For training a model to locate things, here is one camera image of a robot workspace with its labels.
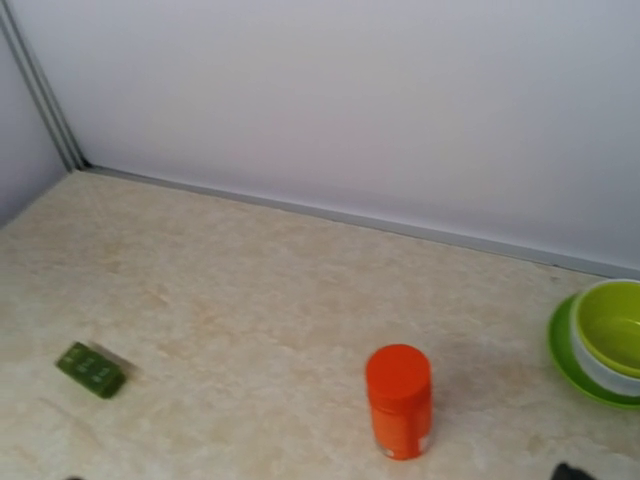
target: green saucer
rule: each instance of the green saucer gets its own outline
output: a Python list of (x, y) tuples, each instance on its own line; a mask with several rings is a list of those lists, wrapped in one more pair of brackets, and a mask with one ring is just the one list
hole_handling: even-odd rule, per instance
[(618, 408), (640, 408), (640, 397), (618, 395), (602, 388), (578, 365), (571, 348), (569, 322), (569, 310), (574, 298), (575, 295), (564, 300), (549, 322), (547, 342), (553, 363), (574, 387), (594, 400)]

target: red-orange lid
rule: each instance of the red-orange lid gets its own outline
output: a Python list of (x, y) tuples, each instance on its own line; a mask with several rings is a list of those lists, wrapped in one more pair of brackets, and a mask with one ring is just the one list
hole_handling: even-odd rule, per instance
[(417, 348), (387, 345), (366, 368), (369, 401), (385, 410), (413, 409), (431, 397), (431, 364)]

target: orange bottle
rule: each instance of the orange bottle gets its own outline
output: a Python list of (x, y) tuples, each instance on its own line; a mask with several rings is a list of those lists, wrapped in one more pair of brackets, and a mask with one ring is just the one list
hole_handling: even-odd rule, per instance
[(429, 445), (431, 364), (409, 345), (387, 345), (366, 367), (373, 433), (382, 452), (394, 460), (423, 454)]

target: green packet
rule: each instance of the green packet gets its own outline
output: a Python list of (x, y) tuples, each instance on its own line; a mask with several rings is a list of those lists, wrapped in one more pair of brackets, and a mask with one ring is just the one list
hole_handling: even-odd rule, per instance
[(80, 342), (74, 343), (56, 366), (100, 398), (113, 397), (126, 380), (118, 364)]

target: marble table surface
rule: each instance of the marble table surface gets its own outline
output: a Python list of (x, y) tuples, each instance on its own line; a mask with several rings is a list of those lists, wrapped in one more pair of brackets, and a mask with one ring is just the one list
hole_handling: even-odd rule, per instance
[[(5, 479), (640, 479), (640, 412), (553, 368), (554, 307), (596, 277), (89, 173), (0, 234)], [(54, 367), (131, 364), (111, 400)], [(422, 349), (434, 442), (374, 446), (368, 356)]]

